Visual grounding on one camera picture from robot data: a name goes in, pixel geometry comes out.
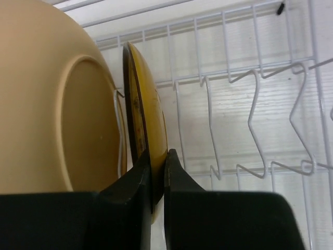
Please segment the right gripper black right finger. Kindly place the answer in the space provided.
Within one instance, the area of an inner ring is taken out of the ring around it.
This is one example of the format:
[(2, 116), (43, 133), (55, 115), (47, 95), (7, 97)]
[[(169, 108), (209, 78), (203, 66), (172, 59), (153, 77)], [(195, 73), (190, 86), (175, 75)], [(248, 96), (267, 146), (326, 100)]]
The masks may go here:
[(164, 174), (167, 249), (304, 249), (289, 203), (272, 192), (207, 191), (169, 150)]

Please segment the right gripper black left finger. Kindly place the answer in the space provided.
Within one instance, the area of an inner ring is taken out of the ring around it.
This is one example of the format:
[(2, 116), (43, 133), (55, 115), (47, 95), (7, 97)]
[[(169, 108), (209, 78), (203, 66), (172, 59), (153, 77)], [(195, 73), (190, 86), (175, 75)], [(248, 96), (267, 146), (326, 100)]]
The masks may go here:
[(150, 249), (147, 152), (101, 192), (1, 196), (1, 249)]

